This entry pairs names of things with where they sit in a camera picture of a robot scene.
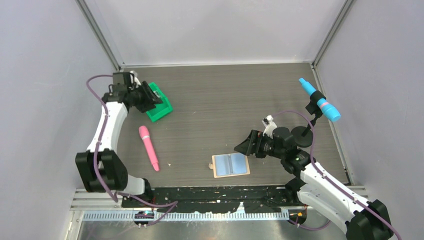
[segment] green tray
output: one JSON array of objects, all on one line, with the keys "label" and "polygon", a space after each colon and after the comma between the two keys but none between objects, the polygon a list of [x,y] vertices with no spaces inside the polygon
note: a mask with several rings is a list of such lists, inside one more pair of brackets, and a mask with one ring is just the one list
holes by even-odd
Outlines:
[{"label": "green tray", "polygon": [[165,94],[159,89],[156,83],[151,82],[148,85],[151,88],[151,90],[153,90],[153,92],[156,92],[159,95],[160,99],[162,99],[162,102],[163,102],[161,104],[156,104],[156,108],[146,112],[151,122],[154,123],[157,120],[163,118],[165,115],[172,112],[173,108],[167,96],[165,96]]}]

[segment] pink band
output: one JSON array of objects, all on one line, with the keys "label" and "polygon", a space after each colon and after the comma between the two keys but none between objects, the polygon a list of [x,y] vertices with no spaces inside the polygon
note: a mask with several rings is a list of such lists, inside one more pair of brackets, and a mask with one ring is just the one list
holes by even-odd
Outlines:
[{"label": "pink band", "polygon": [[321,104],[321,106],[319,106],[319,108],[320,108],[320,109],[323,109],[323,107],[324,107],[325,105],[327,105],[327,104],[329,104],[329,102],[328,102],[328,101],[326,101],[326,102],[324,102],[323,104]]}]

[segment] pink toy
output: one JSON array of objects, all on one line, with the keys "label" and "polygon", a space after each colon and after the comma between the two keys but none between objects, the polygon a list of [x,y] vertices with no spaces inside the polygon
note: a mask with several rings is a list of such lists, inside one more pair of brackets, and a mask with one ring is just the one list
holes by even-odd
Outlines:
[{"label": "pink toy", "polygon": [[159,162],[158,158],[156,157],[155,149],[153,149],[152,141],[150,140],[150,134],[149,130],[147,130],[146,126],[141,126],[138,129],[138,132],[140,133],[140,137],[144,142],[144,146],[147,151],[148,158],[150,159],[151,165],[153,166],[154,170],[158,172],[159,169]]}]

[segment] black base disk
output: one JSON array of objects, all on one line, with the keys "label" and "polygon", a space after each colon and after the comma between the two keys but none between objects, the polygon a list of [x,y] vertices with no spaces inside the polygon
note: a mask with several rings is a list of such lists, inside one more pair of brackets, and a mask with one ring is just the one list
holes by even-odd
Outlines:
[{"label": "black base disk", "polygon": [[291,134],[293,134],[294,140],[300,148],[307,148],[312,145],[312,131],[309,130],[305,136],[302,136],[305,129],[305,126],[297,126],[291,130]]}]

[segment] floor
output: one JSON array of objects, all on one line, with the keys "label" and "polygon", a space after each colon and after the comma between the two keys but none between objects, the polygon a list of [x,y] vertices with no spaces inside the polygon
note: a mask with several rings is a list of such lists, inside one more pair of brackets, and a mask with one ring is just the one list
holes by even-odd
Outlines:
[{"label": "floor", "polygon": [[[234,153],[251,129],[264,130],[261,120],[282,110],[308,116],[308,95],[298,82],[315,85],[308,63],[146,67],[138,78],[155,82],[168,97],[173,112],[152,123],[130,109],[122,126],[118,155],[129,174],[149,180],[152,187],[283,185],[294,177],[276,158],[249,157],[250,175],[214,178],[212,155]],[[279,127],[305,126],[294,113],[274,120]],[[159,159],[153,170],[138,128],[147,126]],[[347,182],[328,120],[315,128],[314,157],[341,182]]]}]

